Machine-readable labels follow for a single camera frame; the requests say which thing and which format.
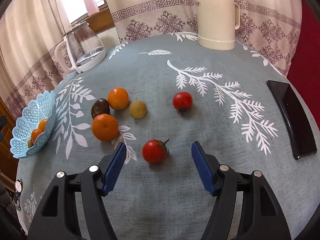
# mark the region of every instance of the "pink thermos cup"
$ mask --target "pink thermos cup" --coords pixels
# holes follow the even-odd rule
[[[95,0],[84,0],[85,7],[87,8],[88,15],[99,12],[99,8]]]

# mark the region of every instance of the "white curtain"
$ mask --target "white curtain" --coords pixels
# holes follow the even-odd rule
[[[195,0],[107,2],[121,42],[170,32],[197,31]],[[235,2],[241,8],[237,36],[287,74],[300,35],[301,0]]]
[[[0,19],[0,97],[15,118],[37,94],[62,80],[54,49],[66,19],[56,0],[12,0]]]

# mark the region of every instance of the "red wall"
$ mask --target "red wall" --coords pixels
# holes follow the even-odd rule
[[[308,105],[320,127],[320,23],[302,0],[302,27],[288,79]]]

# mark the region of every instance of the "glass kettle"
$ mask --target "glass kettle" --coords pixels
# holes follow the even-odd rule
[[[67,65],[68,58],[62,50],[64,46],[67,47],[71,67]],[[106,57],[106,50],[89,24],[82,22],[64,35],[63,41],[55,49],[55,55],[66,72],[76,70],[81,73],[100,63]]]

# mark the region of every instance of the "fruit basket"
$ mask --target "fruit basket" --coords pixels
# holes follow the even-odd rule
[[[16,121],[16,126],[12,130],[13,138],[10,140],[10,152],[16,159],[26,158],[37,153],[49,139],[55,123],[55,94],[53,91],[45,91],[39,94],[36,100],[31,100],[29,105],[22,111],[22,117]],[[28,141],[31,133],[38,128],[43,119],[48,119],[44,132],[36,138],[34,145],[28,148]]]

